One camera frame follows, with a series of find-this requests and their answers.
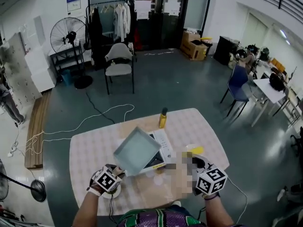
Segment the standing fan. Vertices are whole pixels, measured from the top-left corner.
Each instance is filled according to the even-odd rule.
[[[4,165],[3,165],[2,161],[0,160],[0,200],[4,200],[9,193],[8,181],[11,181],[20,186],[30,189],[33,198],[38,202],[43,202],[46,199],[46,191],[45,191],[45,186],[44,186],[43,182],[35,179],[29,187],[29,186],[26,186],[22,183],[15,181],[14,179],[11,179],[10,177],[6,176],[6,171],[4,169]]]
[[[66,51],[66,53],[61,53],[60,56],[64,58],[74,56],[76,60],[78,70],[81,72],[80,77],[74,83],[77,89],[86,88],[93,82],[92,77],[84,74],[84,68],[83,71],[81,71],[78,62],[78,56],[81,56],[84,52],[85,30],[86,26],[80,19],[66,17],[58,21],[51,31],[51,45],[53,50],[56,53]],[[77,55],[75,47],[78,46],[81,47],[79,50],[81,54]]]

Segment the cable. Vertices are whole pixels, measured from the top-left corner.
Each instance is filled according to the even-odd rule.
[[[70,130],[70,131],[58,131],[58,132],[53,132],[53,133],[46,133],[46,132],[42,131],[42,132],[40,132],[39,134],[34,135],[32,138],[30,138],[30,139],[26,142],[26,143],[28,143],[29,141],[31,141],[31,143],[30,143],[29,145],[27,145],[26,148],[30,147],[31,145],[32,145],[32,148],[28,148],[28,149],[25,151],[25,153],[26,153],[28,150],[31,150],[31,154],[33,154],[33,152],[36,153],[36,154],[41,154],[41,152],[42,152],[42,150],[43,150],[43,142],[44,142],[44,141],[54,141],[54,140],[43,140],[43,141],[42,141],[42,145],[41,145],[41,150],[40,150],[40,152],[37,153],[37,152],[35,151],[34,144],[38,141],[37,136],[39,136],[39,135],[41,135],[41,134],[49,134],[49,135],[50,135],[50,134],[68,133],[68,132],[76,131],[78,128],[80,128],[80,126],[81,126],[81,125],[84,123],[84,121],[86,121],[87,119],[90,119],[90,118],[92,118],[92,117],[101,116],[101,115],[107,113],[108,111],[110,111],[110,110],[113,109],[113,108],[123,107],[123,106],[127,106],[127,105],[130,105],[130,106],[132,106],[133,108],[132,108],[131,110],[128,110],[128,111],[125,112],[125,114],[124,114],[124,122],[125,122],[126,114],[127,114],[128,112],[131,112],[132,110],[134,110],[134,105],[132,105],[132,104],[124,104],[124,105],[114,106],[114,107],[111,107],[110,109],[106,110],[104,113],[100,113],[100,114],[97,114],[97,115],[92,115],[92,116],[90,116],[90,117],[87,117],[87,118],[85,118],[85,119],[79,124],[79,126],[78,126],[76,129],[74,129],[74,130]],[[55,140],[71,140],[71,139],[69,139],[69,138],[68,138],[68,139],[67,139],[67,138],[62,138],[62,139],[55,139]]]
[[[245,196],[245,207],[244,207],[244,210],[243,210],[243,212],[240,214],[240,217],[238,218],[238,221],[237,221],[237,224],[238,224],[238,222],[240,221],[240,219],[241,219],[241,217],[242,217],[242,215],[244,214],[244,212],[245,212],[245,210],[246,210],[246,207],[247,207],[247,199],[248,199],[248,197],[247,197],[247,195],[236,185],[236,184],[234,184],[232,181],[231,181],[231,179],[228,177],[228,180],[231,182],[231,184],[232,185],[234,185],[241,193],[243,193],[243,195]]]
[[[113,217],[113,215],[114,215],[114,201],[113,201],[113,199],[114,199],[114,195],[112,194],[112,196],[110,198],[110,201],[109,201],[109,216],[108,217],[113,223],[117,224],[117,222],[115,221],[115,219]]]
[[[17,148],[17,150],[18,151],[20,151],[21,152],[21,154],[24,156],[24,158],[25,158],[25,155],[24,155],[24,153],[22,152],[22,150],[19,150],[18,148]],[[33,178],[35,179],[35,180],[37,180],[36,178],[35,178],[35,176],[34,176],[34,173],[31,171],[31,170],[29,170],[30,171],[30,173],[33,175]]]
[[[205,210],[206,210],[206,207],[203,207],[202,209],[200,209],[199,216],[198,216],[197,220],[200,219],[201,213],[204,212]]]
[[[98,110],[98,109],[95,107],[94,103],[91,101],[91,99],[90,99],[90,97],[89,97],[89,95],[88,95],[88,93],[87,93],[86,90],[85,90],[85,93],[86,93],[86,96],[87,96],[88,99],[89,99],[89,102],[91,103],[91,105],[93,105],[94,109],[95,109],[96,111],[98,111],[103,117],[105,117],[106,119],[108,119],[108,120],[110,120],[111,122],[113,122],[113,124],[115,124],[115,121],[113,121],[113,120],[110,119],[110,118],[107,118],[107,117],[104,115],[104,113],[102,113],[100,110]]]
[[[16,150],[20,151],[21,154],[22,154],[22,155],[24,156],[24,158],[25,158],[25,155],[24,155],[24,153],[22,152],[22,150],[18,149],[18,144],[19,144],[19,142],[17,141],[17,139],[18,139],[18,137],[19,137],[20,131],[19,131],[19,127],[18,127],[17,123],[14,122],[14,124],[15,124],[15,126],[17,127],[17,129],[18,129],[18,134],[17,134],[17,137],[16,137],[14,143],[13,143],[12,146],[11,146],[11,151],[12,151],[13,148],[15,147]],[[34,173],[33,173],[31,170],[29,170],[29,171],[30,171],[30,173],[33,175],[33,178],[36,180],[36,178],[35,178],[35,176],[34,176]]]

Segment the wooden board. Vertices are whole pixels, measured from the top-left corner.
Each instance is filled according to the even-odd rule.
[[[30,118],[28,132],[27,132],[27,140],[29,140],[34,135],[37,135],[44,130],[47,108],[48,108],[51,92],[52,92],[51,90],[44,92],[42,97],[35,101],[32,115]],[[42,151],[41,148],[42,141],[43,141],[43,134],[37,136],[37,141],[34,144],[35,152],[39,153]],[[28,150],[25,153],[24,165],[27,169],[43,168],[43,153],[41,152],[40,154],[36,154],[35,152]]]

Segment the box lid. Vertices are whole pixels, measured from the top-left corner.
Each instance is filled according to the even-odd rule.
[[[161,145],[136,127],[114,152],[118,166],[130,173],[139,174],[158,153]]]

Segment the striped shirt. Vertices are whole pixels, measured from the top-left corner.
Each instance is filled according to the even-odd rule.
[[[118,227],[206,227],[206,224],[169,209],[132,210],[124,214]]]

